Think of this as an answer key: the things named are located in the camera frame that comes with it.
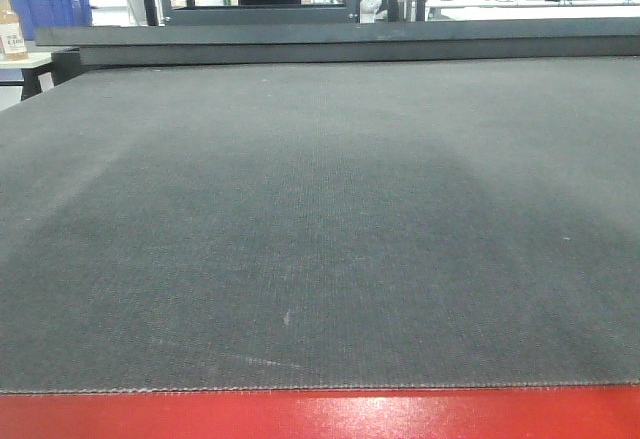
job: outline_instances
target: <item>gray felt mat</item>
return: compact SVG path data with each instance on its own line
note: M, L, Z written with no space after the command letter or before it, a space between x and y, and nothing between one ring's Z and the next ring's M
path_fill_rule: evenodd
M90 73L0 114L0 391L638 383L640 62Z

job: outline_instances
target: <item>cutting table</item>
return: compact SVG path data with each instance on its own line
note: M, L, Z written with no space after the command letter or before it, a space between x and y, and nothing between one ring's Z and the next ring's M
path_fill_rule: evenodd
M1 427L629 437L639 81L121 68L0 113Z

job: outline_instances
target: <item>plastic bottle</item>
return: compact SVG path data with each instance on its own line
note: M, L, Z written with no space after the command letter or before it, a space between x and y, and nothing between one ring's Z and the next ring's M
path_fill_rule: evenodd
M11 9L9 0L0 0L0 44L4 58L8 61L19 61L29 57L20 28L20 18Z

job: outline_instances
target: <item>red table edge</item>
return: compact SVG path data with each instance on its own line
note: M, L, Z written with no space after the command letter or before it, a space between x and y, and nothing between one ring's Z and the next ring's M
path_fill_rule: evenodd
M5 394L0 437L626 439L640 386Z

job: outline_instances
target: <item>blue cover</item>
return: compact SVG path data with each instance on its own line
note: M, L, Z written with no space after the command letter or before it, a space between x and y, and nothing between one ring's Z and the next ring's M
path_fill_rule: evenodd
M20 16L24 38L35 39L36 27L90 26L89 0L11 0Z

